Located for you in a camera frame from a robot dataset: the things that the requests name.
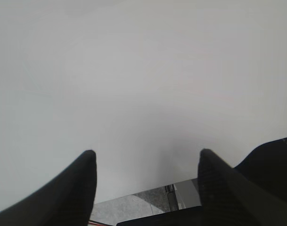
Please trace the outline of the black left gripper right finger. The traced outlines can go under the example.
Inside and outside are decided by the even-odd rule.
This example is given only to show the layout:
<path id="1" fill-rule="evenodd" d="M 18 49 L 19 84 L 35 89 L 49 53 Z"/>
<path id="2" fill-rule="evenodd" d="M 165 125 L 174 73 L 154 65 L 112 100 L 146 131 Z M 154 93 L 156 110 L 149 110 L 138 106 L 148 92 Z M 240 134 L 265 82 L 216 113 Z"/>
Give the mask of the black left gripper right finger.
<path id="1" fill-rule="evenodd" d="M 287 203 L 247 180 L 210 149 L 200 152 L 203 226 L 287 226 Z"/>

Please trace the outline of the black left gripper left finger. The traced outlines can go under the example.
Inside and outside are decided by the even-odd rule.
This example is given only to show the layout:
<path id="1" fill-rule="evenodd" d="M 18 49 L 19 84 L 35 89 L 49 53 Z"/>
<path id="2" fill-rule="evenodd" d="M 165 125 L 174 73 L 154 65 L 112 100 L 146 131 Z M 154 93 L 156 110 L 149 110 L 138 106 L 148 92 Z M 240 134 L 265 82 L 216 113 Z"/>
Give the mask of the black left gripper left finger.
<path id="1" fill-rule="evenodd" d="M 86 226 L 96 188 L 96 153 L 87 150 L 42 188 L 1 211 L 0 226 Z"/>

